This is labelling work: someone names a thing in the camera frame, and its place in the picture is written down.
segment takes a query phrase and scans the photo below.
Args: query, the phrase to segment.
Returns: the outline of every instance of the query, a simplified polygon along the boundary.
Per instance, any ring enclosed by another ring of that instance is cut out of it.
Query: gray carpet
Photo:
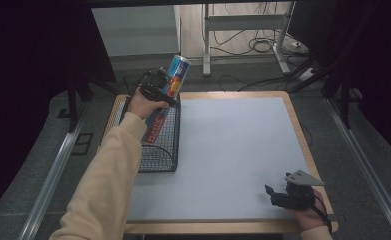
[[[118,83],[113,85],[125,91],[123,76],[132,85],[146,70],[152,69],[116,71]],[[181,91],[236,91],[247,83],[281,77],[279,67],[273,62],[212,65],[211,72],[210,77],[204,78],[201,66],[192,66]],[[283,90],[297,83],[297,80],[288,84],[273,80],[245,90]],[[339,222],[334,239],[391,239],[391,226],[329,114],[320,95],[321,85],[321,82],[315,83],[290,97]],[[68,160],[35,239],[47,239],[59,227],[59,218],[102,138],[114,95],[96,85],[91,88],[95,97],[81,130],[81,133],[92,134],[90,148],[87,153],[84,145],[73,149],[75,154]],[[24,225],[68,130],[68,119],[58,118],[61,109],[68,108],[67,104],[65,93],[52,99],[50,115],[38,141],[0,201],[0,239],[17,238]],[[355,103],[350,107],[352,131],[391,194],[391,147],[364,119]],[[286,240],[298,238],[298,234],[283,235]],[[259,235],[255,239],[267,239],[267,236]]]

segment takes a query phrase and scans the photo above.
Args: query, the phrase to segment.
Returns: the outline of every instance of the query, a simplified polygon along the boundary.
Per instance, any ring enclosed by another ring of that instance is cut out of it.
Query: beige sleeve
[[[127,112],[105,136],[50,239],[122,239],[145,123]]]
[[[327,226],[313,228],[301,233],[302,240],[332,240]]]

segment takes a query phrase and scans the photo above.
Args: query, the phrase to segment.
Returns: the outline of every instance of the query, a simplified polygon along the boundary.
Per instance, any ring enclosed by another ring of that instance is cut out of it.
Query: human arm
[[[142,157],[143,119],[165,102],[136,91],[119,126],[111,128],[89,164],[50,239],[122,239],[133,181]]]
[[[315,206],[322,213],[326,213],[325,206],[323,205],[323,196],[317,190],[314,190],[316,195]],[[319,216],[311,208],[308,210],[292,210],[287,209],[289,212],[294,214],[297,219],[298,225],[301,230],[301,238],[303,240],[331,240],[332,236],[329,233],[329,229],[324,223],[321,216]]]

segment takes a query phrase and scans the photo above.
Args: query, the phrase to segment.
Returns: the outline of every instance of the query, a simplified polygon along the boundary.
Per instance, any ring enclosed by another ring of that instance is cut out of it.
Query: wrist
[[[133,113],[134,115],[138,116],[141,120],[145,120],[144,114],[141,111],[137,111],[137,109],[129,109],[129,112]]]
[[[301,232],[326,226],[325,223],[319,218],[310,218],[310,217],[299,217],[297,218],[298,225],[300,227]]]

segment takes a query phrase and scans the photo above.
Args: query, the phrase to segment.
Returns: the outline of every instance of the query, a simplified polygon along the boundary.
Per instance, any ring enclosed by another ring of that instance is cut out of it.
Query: black curtain
[[[87,76],[115,81],[90,8],[0,2],[0,197],[43,128],[52,97]]]
[[[350,87],[362,93],[360,110],[391,145],[391,0],[375,1],[376,10],[340,70]],[[321,65],[329,66],[337,59],[368,3],[338,0],[326,51],[317,58]]]

